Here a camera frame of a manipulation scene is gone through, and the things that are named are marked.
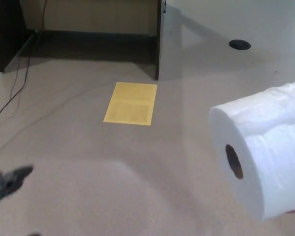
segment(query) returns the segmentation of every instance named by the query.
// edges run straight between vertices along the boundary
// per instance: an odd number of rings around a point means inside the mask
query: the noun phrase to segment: desk leg
[[[156,42],[156,59],[155,59],[155,80],[159,78],[159,71],[161,66],[161,48],[162,48],[162,34],[164,25],[164,9],[166,5],[164,0],[158,0],[157,6],[157,42]]]
[[[0,0],[0,72],[26,42],[26,24],[19,0]]]

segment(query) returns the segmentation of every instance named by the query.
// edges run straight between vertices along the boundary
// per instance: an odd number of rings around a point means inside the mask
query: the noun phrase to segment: yellow paper
[[[151,125],[157,85],[117,82],[104,122]]]

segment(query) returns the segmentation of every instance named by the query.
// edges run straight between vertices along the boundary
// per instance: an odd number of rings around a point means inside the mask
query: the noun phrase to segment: paper towel roll
[[[213,107],[212,139],[237,200],[258,220],[295,209],[295,83]]]

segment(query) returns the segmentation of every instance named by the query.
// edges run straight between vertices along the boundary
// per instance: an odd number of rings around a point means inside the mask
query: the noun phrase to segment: dark wood desk
[[[57,48],[61,47],[64,52],[64,50],[70,51],[71,45],[75,43],[75,47],[79,47],[78,50],[66,53],[66,56],[79,58],[82,56],[81,50],[84,50],[86,55],[84,59],[152,64],[155,66],[154,79],[158,80],[164,7],[164,0],[158,0],[156,36],[44,30],[42,43],[33,56],[61,58],[64,56],[63,53],[50,54],[54,51],[48,50],[51,44]],[[18,54],[26,55],[24,45],[30,38],[35,38],[36,34],[34,30],[27,29],[19,0],[0,0],[0,72],[4,72]]]

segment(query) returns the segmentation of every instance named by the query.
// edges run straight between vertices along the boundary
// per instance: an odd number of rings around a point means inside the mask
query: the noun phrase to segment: beige wall
[[[41,27],[45,0],[20,0],[29,29]],[[156,35],[158,0],[49,0],[46,30]]]

